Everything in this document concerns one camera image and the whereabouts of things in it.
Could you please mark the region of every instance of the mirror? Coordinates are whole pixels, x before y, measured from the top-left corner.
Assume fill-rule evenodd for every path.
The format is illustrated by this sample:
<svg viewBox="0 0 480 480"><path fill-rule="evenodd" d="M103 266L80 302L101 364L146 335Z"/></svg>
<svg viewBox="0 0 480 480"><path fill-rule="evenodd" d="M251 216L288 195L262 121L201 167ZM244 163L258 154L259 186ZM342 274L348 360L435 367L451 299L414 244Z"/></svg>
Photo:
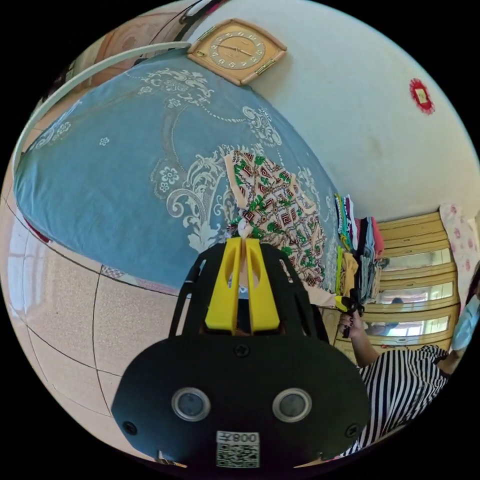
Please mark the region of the mirror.
<svg viewBox="0 0 480 480"><path fill-rule="evenodd" d="M417 337L419 335L438 334L449 327L449 317L432 318L419 321L365 322L365 332L370 337Z"/></svg>
<svg viewBox="0 0 480 480"><path fill-rule="evenodd" d="M381 266L385 272L394 272L435 267L450 262L453 262L452 253L449 248L444 248L443 250L415 253L413 255L387 257L381 261Z"/></svg>
<svg viewBox="0 0 480 480"><path fill-rule="evenodd" d="M452 297L453 294L454 283L449 281L438 285L380 291L372 303L382 305L413 304L447 299Z"/></svg>

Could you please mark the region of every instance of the brown door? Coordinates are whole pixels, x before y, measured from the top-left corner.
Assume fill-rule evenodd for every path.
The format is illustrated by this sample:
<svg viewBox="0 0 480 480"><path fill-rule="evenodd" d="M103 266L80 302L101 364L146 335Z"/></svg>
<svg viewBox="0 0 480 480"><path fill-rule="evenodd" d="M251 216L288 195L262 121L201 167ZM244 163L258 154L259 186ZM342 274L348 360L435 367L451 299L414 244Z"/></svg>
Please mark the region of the brown door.
<svg viewBox="0 0 480 480"><path fill-rule="evenodd" d="M96 56L95 63L127 50L143 47L150 44L153 40L155 40L155 43L171 42L177 31L180 30L179 18L180 12L170 11L140 16L129 20L106 35ZM91 79L91 86L97 87L128 70L138 58L134 57L121 61L95 74Z"/></svg>

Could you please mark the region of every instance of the tiled floor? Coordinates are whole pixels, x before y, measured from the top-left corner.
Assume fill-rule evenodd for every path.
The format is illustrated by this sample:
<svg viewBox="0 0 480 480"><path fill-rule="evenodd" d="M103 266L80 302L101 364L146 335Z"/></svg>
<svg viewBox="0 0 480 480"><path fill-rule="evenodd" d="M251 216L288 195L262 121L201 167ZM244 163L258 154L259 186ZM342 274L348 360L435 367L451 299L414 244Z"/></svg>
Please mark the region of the tiled floor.
<svg viewBox="0 0 480 480"><path fill-rule="evenodd" d="M24 150L84 93L55 105ZM10 164L0 195L0 282L18 342L79 424L112 447L149 458L130 446L110 407L129 362L167 337L176 292L45 244L19 212L12 183Z"/></svg>

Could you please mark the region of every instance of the wall clock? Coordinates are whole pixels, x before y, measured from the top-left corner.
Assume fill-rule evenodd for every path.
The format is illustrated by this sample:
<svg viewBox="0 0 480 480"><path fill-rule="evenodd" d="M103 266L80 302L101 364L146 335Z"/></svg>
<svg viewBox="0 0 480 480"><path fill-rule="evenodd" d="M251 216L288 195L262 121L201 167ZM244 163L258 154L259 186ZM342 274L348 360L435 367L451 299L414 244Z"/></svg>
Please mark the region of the wall clock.
<svg viewBox="0 0 480 480"><path fill-rule="evenodd" d="M231 18L206 31L187 56L241 86L275 65L286 52L287 47L263 28Z"/></svg>

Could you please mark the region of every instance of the wooden wardrobe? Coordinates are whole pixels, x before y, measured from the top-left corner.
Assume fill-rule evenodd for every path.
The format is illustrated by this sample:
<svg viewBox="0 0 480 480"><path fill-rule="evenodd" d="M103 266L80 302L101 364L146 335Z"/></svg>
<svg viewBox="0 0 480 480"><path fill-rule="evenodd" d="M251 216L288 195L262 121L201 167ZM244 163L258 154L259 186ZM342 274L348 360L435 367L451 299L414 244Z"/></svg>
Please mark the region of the wooden wardrobe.
<svg viewBox="0 0 480 480"><path fill-rule="evenodd" d="M380 291L363 321L373 347L418 349L450 343L460 313L457 267L440 214L379 222L385 242ZM330 343L355 362L352 342L337 333L340 313L322 312Z"/></svg>

